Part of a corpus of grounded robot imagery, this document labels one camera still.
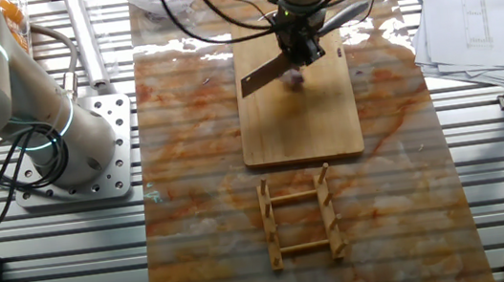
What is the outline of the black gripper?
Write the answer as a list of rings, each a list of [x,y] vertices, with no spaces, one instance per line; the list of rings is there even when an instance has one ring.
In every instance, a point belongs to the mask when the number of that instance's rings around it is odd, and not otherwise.
[[[280,31],[276,32],[277,43],[291,62],[303,59],[305,66],[310,66],[325,55],[325,51],[318,43],[318,37],[310,37],[302,41],[300,51],[296,40],[308,33],[316,33],[323,25],[322,11],[315,12],[306,17],[305,13],[289,12],[279,7],[271,15],[272,21],[276,25],[283,25]]]

